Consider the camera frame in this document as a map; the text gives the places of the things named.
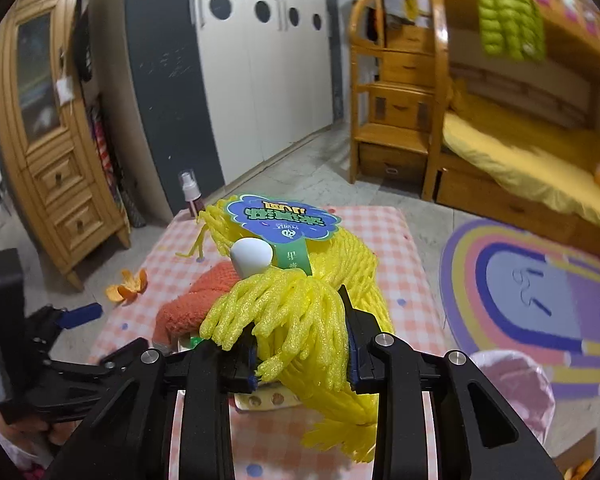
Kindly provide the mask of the person's left hand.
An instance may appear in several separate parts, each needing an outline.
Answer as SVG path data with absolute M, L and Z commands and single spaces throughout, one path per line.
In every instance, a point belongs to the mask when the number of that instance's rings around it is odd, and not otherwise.
M 56 422 L 50 425 L 36 415 L 29 415 L 18 422 L 8 424 L 0 411 L 0 434 L 17 448 L 33 454 L 42 442 L 64 445 L 79 426 L 79 422 Z

